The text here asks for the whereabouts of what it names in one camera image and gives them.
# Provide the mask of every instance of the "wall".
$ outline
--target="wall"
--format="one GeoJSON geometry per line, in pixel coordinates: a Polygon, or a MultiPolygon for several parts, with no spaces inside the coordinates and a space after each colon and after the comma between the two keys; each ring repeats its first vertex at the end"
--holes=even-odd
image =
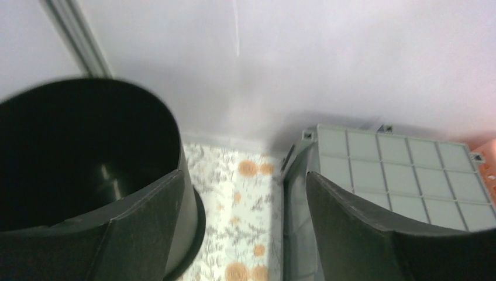
{"type": "Polygon", "coordinates": [[[318,122],[496,131],[493,0],[80,5],[114,73],[165,100],[187,136],[286,150],[318,122]]]}
{"type": "Polygon", "coordinates": [[[0,1],[0,100],[81,71],[39,1],[0,1]]]}

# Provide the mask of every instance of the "gray tile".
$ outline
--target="gray tile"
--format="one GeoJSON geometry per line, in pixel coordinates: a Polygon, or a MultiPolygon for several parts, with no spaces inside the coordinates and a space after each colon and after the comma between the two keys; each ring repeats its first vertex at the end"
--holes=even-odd
{"type": "Polygon", "coordinates": [[[385,162],[410,164],[410,156],[405,138],[379,134],[381,157],[385,162]]]}
{"type": "Polygon", "coordinates": [[[414,170],[411,166],[384,163],[386,184],[390,192],[419,195],[414,170]]]}
{"type": "Polygon", "coordinates": [[[422,194],[425,197],[453,199],[448,180],[443,170],[415,168],[422,194]]]}
{"type": "Polygon", "coordinates": [[[440,227],[465,230],[460,212],[454,201],[425,199],[430,222],[440,227]]]}
{"type": "Polygon", "coordinates": [[[496,227],[496,218],[490,205],[460,203],[460,209],[470,231],[496,227]]]}
{"type": "Polygon", "coordinates": [[[321,174],[339,186],[351,186],[348,159],[321,156],[321,174]]]}
{"type": "Polygon", "coordinates": [[[375,134],[349,131],[348,143],[352,158],[379,160],[375,134]]]}
{"type": "Polygon", "coordinates": [[[385,192],[381,163],[352,160],[352,175],[356,189],[374,189],[385,192]]]}
{"type": "Polygon", "coordinates": [[[449,170],[474,171],[465,145],[458,143],[440,143],[439,151],[441,152],[445,168],[449,170]]]}
{"type": "Polygon", "coordinates": [[[382,208],[389,210],[389,202],[388,202],[387,194],[385,194],[385,193],[379,194],[379,193],[369,193],[369,192],[357,191],[356,195],[358,195],[361,198],[368,200],[368,201],[370,201],[376,205],[379,205],[382,208]]]}
{"type": "Polygon", "coordinates": [[[480,185],[477,174],[448,172],[448,178],[458,200],[486,203],[487,198],[480,185]]]}
{"type": "Polygon", "coordinates": [[[397,195],[390,197],[393,212],[417,221],[428,222],[422,199],[397,195]]]}
{"type": "Polygon", "coordinates": [[[416,166],[441,168],[436,143],[428,140],[408,139],[416,166]]]}
{"type": "Polygon", "coordinates": [[[339,129],[319,128],[319,153],[347,156],[346,132],[339,129]]]}

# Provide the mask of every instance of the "round black container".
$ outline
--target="round black container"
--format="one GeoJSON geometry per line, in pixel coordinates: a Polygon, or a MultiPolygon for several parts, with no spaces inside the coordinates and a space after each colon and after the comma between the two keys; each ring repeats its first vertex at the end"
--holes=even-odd
{"type": "Polygon", "coordinates": [[[97,78],[34,88],[0,104],[0,143],[0,277],[154,280],[196,254],[201,201],[174,117],[148,91],[97,78]]]}

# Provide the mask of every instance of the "gray plastic crate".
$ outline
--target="gray plastic crate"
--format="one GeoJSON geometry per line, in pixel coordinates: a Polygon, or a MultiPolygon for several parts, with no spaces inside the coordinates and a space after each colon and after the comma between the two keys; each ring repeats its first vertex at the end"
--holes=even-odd
{"type": "Polygon", "coordinates": [[[318,145],[318,172],[360,197],[443,227],[496,227],[494,206],[464,144],[323,125],[306,134],[318,145]]]}

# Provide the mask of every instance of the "trash can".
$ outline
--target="trash can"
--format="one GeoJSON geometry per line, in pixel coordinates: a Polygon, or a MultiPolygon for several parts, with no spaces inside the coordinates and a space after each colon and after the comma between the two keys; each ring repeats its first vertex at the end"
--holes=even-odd
{"type": "Polygon", "coordinates": [[[174,280],[205,214],[156,96],[81,78],[0,104],[0,279],[174,280]]]}

